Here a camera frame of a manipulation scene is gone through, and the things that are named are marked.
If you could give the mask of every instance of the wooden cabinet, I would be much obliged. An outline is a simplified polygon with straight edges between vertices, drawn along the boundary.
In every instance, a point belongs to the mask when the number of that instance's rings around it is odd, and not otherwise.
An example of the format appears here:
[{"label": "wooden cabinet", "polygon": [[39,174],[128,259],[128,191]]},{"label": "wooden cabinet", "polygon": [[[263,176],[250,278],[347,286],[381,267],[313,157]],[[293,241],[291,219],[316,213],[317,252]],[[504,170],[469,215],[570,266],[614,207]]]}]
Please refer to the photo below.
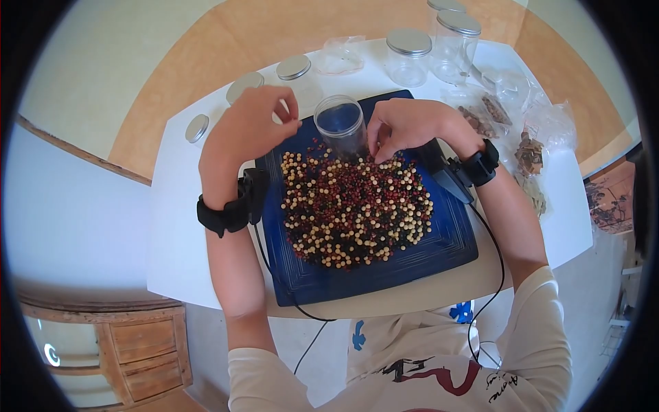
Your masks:
[{"label": "wooden cabinet", "polygon": [[81,411],[124,411],[192,384],[181,302],[22,296],[21,306],[44,364]]}]

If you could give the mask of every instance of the cable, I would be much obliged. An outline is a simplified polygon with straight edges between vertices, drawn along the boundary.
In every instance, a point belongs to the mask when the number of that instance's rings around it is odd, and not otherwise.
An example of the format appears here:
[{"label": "cable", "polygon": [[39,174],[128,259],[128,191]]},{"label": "cable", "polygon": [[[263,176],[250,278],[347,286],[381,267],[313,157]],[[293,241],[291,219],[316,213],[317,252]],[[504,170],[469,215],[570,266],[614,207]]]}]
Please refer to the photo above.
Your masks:
[{"label": "cable", "polygon": [[473,356],[474,359],[476,360],[476,362],[478,362],[478,357],[474,353],[474,349],[471,347],[471,325],[474,324],[474,321],[476,320],[478,315],[483,311],[483,309],[485,309],[490,304],[490,302],[492,302],[494,300],[494,298],[497,297],[497,295],[499,294],[501,289],[503,289],[503,281],[505,280],[505,268],[503,266],[503,255],[501,254],[501,249],[499,249],[499,244],[496,242],[496,239],[494,238],[494,234],[492,233],[492,230],[490,229],[490,226],[488,226],[488,224],[485,222],[485,219],[483,219],[483,217],[480,215],[480,213],[478,213],[478,210],[476,210],[476,207],[474,207],[474,205],[472,203],[469,204],[469,207],[471,207],[471,210],[473,210],[474,213],[476,214],[476,216],[478,216],[480,221],[483,223],[483,226],[485,226],[485,229],[488,230],[488,233],[490,234],[490,237],[492,238],[492,242],[494,242],[494,246],[496,247],[496,251],[499,254],[499,261],[501,262],[501,284],[499,285],[499,289],[497,289],[494,296],[492,296],[490,298],[490,300],[485,305],[483,305],[483,307],[480,308],[480,310],[474,315],[474,317],[471,319],[471,322],[469,322],[469,327],[467,328],[467,343],[469,344],[469,350],[471,351],[471,356]]},{"label": "cable", "polygon": [[295,298],[293,297],[293,294],[288,290],[287,287],[285,287],[282,284],[282,282],[279,280],[279,276],[275,276],[272,273],[272,270],[270,269],[270,265],[268,264],[268,260],[266,259],[266,253],[263,251],[263,245],[261,245],[261,236],[259,236],[259,234],[258,234],[258,226],[257,225],[254,225],[254,231],[256,232],[256,241],[258,242],[258,248],[261,250],[261,257],[263,258],[263,262],[266,264],[266,268],[268,269],[268,272],[270,272],[270,276],[273,279],[276,280],[276,282],[281,287],[281,290],[283,290],[284,294],[286,294],[286,298],[288,298],[288,300],[290,300],[290,302],[293,304],[293,306],[295,306],[297,308],[297,310],[302,312],[308,318],[319,320],[320,322],[334,322],[336,319],[316,318],[315,316],[313,316],[311,314],[308,314],[304,309],[302,309],[298,306],[297,302],[295,301]]},{"label": "cable", "polygon": [[485,348],[483,348],[483,346],[482,346],[483,343],[494,343],[494,342],[491,342],[491,341],[480,342],[480,348],[479,348],[479,351],[483,351],[483,353],[484,353],[488,358],[490,358],[490,360],[491,360],[492,362],[494,362],[495,365],[497,365],[497,369],[499,369],[499,368],[501,367],[501,363],[495,361],[494,358],[490,356],[490,354],[485,350]]},{"label": "cable", "polygon": [[328,322],[329,322],[329,320],[326,320],[325,323],[323,323],[323,326],[320,326],[320,329],[318,330],[318,333],[314,337],[314,340],[312,340],[311,343],[309,343],[309,346],[306,348],[306,351],[304,351],[304,353],[302,354],[302,357],[300,358],[300,360],[297,361],[297,365],[295,365],[295,370],[293,371],[293,374],[297,373],[297,369],[300,367],[300,364],[302,363],[302,360],[304,359],[304,356],[306,355],[307,352],[309,352],[309,349],[311,349],[311,347],[314,345],[314,342],[316,341],[316,339],[318,339],[318,336],[320,335],[320,332],[323,331],[325,326],[327,326]]}]

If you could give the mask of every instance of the empty jar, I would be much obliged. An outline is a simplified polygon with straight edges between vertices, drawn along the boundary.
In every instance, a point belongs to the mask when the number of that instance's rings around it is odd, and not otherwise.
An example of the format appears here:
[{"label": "empty jar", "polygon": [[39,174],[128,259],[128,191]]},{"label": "empty jar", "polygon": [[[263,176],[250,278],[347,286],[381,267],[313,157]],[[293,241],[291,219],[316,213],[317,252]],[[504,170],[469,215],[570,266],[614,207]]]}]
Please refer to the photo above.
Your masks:
[{"label": "empty jar", "polygon": [[444,10],[437,13],[437,34],[430,70],[450,84],[464,84],[474,61],[480,23],[466,13]]},{"label": "empty jar", "polygon": [[263,86],[264,79],[263,75],[259,72],[249,72],[240,77],[229,86],[227,90],[227,102],[229,105],[233,105],[244,90],[248,87],[261,87]]},{"label": "empty jar", "polygon": [[290,56],[277,65],[276,71],[282,85],[293,89],[299,107],[314,107],[323,98],[318,75],[311,70],[307,56]]},{"label": "empty jar", "polygon": [[204,147],[208,131],[208,116],[197,115],[185,129],[185,140],[197,146],[199,149]]},{"label": "empty jar", "polygon": [[402,87],[419,87],[428,80],[430,37],[416,28],[395,28],[387,33],[385,69],[394,83]]},{"label": "empty jar", "polygon": [[435,35],[437,34],[437,12],[442,10],[457,11],[466,13],[467,8],[458,3],[456,0],[428,0],[428,35],[430,39],[435,42]]},{"label": "empty jar", "polygon": [[339,160],[356,163],[368,155],[364,113],[352,97],[338,94],[320,102],[314,112],[314,123]]}]

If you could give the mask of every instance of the blue print on shirt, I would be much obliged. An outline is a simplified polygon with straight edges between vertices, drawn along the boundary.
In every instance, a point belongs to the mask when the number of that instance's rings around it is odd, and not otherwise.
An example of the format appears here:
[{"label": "blue print on shirt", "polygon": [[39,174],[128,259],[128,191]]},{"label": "blue print on shirt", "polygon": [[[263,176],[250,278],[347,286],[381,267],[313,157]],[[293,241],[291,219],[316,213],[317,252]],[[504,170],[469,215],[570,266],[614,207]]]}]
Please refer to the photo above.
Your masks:
[{"label": "blue print on shirt", "polygon": [[362,346],[366,342],[366,336],[364,336],[361,333],[362,326],[364,326],[363,320],[360,320],[359,322],[357,322],[357,324],[355,324],[355,332],[353,334],[353,346],[357,351],[362,350]]},{"label": "blue print on shirt", "polygon": [[449,315],[458,323],[465,324],[471,322],[474,318],[474,312],[471,310],[471,301],[458,303],[454,308],[451,308]]}]

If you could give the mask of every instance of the hand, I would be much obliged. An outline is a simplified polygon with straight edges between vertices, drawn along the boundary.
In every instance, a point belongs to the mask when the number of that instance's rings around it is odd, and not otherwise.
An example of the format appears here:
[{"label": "hand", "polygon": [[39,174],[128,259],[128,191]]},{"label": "hand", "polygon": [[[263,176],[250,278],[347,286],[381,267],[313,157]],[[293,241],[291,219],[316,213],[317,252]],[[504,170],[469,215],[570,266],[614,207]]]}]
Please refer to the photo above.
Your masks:
[{"label": "hand", "polygon": [[[286,102],[288,111],[280,100]],[[275,113],[282,124],[272,121]],[[220,210],[237,197],[240,166],[267,154],[284,139],[297,133],[297,100],[288,87],[247,88],[227,109],[206,138],[199,176],[204,203]]]},{"label": "hand", "polygon": [[457,110],[435,100],[395,98],[378,102],[366,133],[376,163],[433,138],[448,143],[462,160],[484,148],[482,139]]}]

